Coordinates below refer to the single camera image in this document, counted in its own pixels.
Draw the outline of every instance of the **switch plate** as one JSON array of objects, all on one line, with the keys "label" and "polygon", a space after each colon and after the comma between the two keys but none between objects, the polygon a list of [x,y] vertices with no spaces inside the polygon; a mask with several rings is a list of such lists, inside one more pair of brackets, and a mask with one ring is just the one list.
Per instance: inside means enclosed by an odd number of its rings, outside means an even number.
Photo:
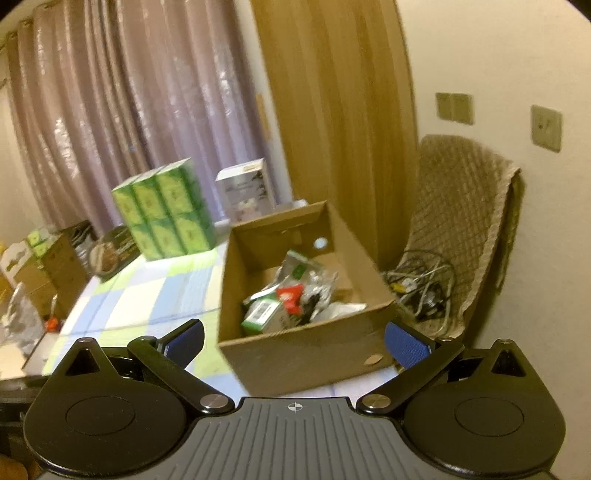
[{"label": "switch plate", "polygon": [[454,93],[452,95],[453,119],[461,124],[474,124],[474,110],[472,108],[472,95],[467,93]]},{"label": "switch plate", "polygon": [[531,140],[534,145],[559,152],[562,148],[562,113],[532,105]]},{"label": "switch plate", "polygon": [[437,116],[443,120],[453,120],[452,114],[452,94],[436,93]]}]

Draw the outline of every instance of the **circular pad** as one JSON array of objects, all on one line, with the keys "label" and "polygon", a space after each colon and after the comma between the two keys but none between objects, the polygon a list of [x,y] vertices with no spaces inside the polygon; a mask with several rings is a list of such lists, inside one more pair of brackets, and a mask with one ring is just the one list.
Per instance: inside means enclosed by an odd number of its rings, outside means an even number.
[{"label": "circular pad", "polygon": [[49,389],[29,409],[25,439],[41,463],[70,477],[119,477],[174,449],[186,426],[174,394],[146,382],[93,377],[66,377],[70,388]]},{"label": "circular pad", "polygon": [[523,424],[523,412],[500,398],[471,398],[456,408],[456,420],[467,431],[485,437],[501,437]]},{"label": "circular pad", "polygon": [[85,435],[107,435],[123,430],[135,417],[131,403],[119,397],[80,400],[66,414],[70,427]]},{"label": "circular pad", "polygon": [[482,388],[469,379],[419,393],[404,412],[408,439],[431,461],[462,475],[497,478],[545,468],[560,449],[562,417],[549,395],[503,380],[498,386],[488,377]]}]

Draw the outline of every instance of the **green boxes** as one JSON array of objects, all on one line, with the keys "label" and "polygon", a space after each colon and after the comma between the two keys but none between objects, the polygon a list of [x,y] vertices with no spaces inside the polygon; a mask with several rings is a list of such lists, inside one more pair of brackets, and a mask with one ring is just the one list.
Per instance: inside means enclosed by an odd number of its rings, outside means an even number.
[{"label": "green boxes", "polygon": [[112,194],[147,260],[215,247],[212,218],[190,158],[131,177]]},{"label": "green boxes", "polygon": [[152,230],[148,225],[133,226],[129,231],[134,237],[139,251],[144,254],[146,260],[160,260],[161,258],[164,258],[152,237]]},{"label": "green boxes", "polygon": [[157,172],[158,170],[150,170],[140,175],[132,184],[139,209],[149,222],[163,220],[168,216],[164,199],[160,195],[158,183],[156,182],[155,175]]},{"label": "green boxes", "polygon": [[187,252],[177,236],[174,222],[170,219],[156,220],[150,224],[154,240],[166,258],[180,257]]},{"label": "green boxes", "polygon": [[207,209],[177,215],[174,225],[187,253],[206,252],[215,247],[215,230]]},{"label": "green boxes", "polygon": [[125,224],[129,227],[144,223],[144,215],[138,207],[132,187],[133,182],[139,177],[140,175],[136,175],[125,180],[111,192]]},{"label": "green boxes", "polygon": [[192,213],[201,208],[201,187],[190,158],[163,167],[155,178],[171,215]]}]

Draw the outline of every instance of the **woven chair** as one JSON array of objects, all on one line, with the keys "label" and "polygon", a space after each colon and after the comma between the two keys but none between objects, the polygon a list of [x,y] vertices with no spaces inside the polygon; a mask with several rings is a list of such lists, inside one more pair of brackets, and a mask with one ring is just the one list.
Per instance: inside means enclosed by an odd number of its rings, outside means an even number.
[{"label": "woven chair", "polygon": [[[467,138],[428,135],[420,142],[417,205],[406,250],[440,254],[456,277],[446,325],[443,319],[410,317],[425,335],[456,338],[470,322],[500,236],[510,251],[518,210],[507,206],[518,172],[509,160]],[[411,255],[405,253],[400,264]]]}]

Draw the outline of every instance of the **white box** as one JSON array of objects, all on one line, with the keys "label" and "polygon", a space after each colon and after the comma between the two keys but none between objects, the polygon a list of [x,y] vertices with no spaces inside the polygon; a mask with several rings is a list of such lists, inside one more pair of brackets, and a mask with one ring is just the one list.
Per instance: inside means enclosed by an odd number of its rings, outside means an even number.
[{"label": "white box", "polygon": [[269,215],[277,206],[263,158],[224,168],[217,174],[216,185],[232,222],[247,222]]}]

